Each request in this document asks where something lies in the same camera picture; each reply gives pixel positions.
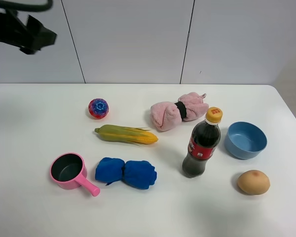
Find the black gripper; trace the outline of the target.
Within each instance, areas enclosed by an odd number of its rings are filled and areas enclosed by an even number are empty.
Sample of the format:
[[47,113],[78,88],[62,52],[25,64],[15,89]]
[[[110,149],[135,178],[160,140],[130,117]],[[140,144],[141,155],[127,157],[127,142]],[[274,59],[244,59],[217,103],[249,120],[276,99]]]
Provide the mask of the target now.
[[30,15],[25,26],[16,10],[0,12],[0,42],[19,47],[27,55],[34,55],[42,48],[54,45],[56,37],[55,32]]

